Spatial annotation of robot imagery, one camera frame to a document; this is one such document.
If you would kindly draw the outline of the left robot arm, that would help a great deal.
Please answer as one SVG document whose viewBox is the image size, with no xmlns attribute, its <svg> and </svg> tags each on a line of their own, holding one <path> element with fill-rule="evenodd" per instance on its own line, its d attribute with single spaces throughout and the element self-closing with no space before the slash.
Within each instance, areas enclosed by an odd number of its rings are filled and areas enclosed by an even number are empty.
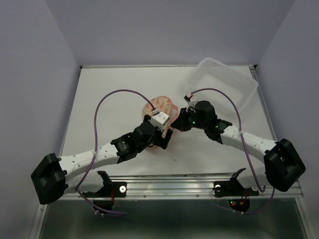
<svg viewBox="0 0 319 239">
<path fill-rule="evenodd" d="M 82 180 L 74 181 L 79 175 L 88 175 L 96 168 L 126 162 L 139 153 L 157 146 L 167 149 L 173 131 L 153 125 L 148 120 L 136 127 L 133 132 L 99 147 L 70 156 L 56 156 L 55 153 L 44 156 L 31 174 L 40 204 L 51 204 L 64 194 L 73 193 L 80 187 Z"/>
</svg>

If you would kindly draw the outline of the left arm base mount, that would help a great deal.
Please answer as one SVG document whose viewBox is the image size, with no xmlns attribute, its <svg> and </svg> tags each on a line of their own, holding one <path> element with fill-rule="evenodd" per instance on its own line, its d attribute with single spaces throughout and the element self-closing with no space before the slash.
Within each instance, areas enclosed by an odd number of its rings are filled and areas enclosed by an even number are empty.
<svg viewBox="0 0 319 239">
<path fill-rule="evenodd" d="M 127 215 L 125 212 L 113 211 L 115 205 L 115 197 L 126 196 L 126 182 L 112 182 L 110 177 L 105 171 L 97 171 L 97 174 L 102 178 L 103 186 L 97 192 L 81 192 L 81 196 L 86 200 L 95 211 L 102 217 L 124 217 Z M 91 201 L 89 198 L 110 198 L 106 201 Z"/>
</svg>

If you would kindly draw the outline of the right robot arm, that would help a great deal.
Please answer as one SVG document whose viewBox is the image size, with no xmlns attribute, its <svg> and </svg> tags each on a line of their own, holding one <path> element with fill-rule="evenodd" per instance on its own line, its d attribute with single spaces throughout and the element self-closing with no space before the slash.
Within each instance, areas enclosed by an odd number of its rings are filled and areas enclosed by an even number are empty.
<svg viewBox="0 0 319 239">
<path fill-rule="evenodd" d="M 235 179 L 229 182 L 234 194 L 241 194 L 247 188 L 267 186 L 286 192 L 306 171 L 289 140 L 273 141 L 243 132 L 232 123 L 219 119 L 208 101 L 190 103 L 182 108 L 171 127 L 181 132 L 201 129 L 209 139 L 245 153 L 250 169 L 238 170 Z"/>
</svg>

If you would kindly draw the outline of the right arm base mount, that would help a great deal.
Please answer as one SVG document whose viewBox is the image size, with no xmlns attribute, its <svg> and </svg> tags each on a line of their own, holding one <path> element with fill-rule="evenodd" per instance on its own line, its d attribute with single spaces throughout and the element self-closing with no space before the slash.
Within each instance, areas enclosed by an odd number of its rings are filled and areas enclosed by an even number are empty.
<svg viewBox="0 0 319 239">
<path fill-rule="evenodd" d="M 259 196 L 258 189 L 244 188 L 237 180 L 238 176 L 245 170 L 242 168 L 234 173 L 229 180 L 214 181 L 211 195 L 215 198 L 231 197 L 228 200 L 230 209 L 236 213 L 249 214 L 250 196 Z"/>
</svg>

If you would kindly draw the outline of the floral mesh laundry bag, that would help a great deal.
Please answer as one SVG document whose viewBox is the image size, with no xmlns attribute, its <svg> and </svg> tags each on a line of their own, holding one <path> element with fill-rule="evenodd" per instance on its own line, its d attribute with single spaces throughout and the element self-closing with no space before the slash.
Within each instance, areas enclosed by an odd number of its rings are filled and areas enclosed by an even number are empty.
<svg viewBox="0 0 319 239">
<path fill-rule="evenodd" d="M 173 104 L 172 100 L 167 96 L 158 96 L 151 100 L 151 103 L 155 106 L 158 112 L 164 112 L 165 114 L 169 115 L 169 122 L 164 127 L 162 137 L 165 138 L 165 135 L 168 129 L 173 130 L 170 126 L 178 117 L 179 111 L 178 107 Z"/>
</svg>

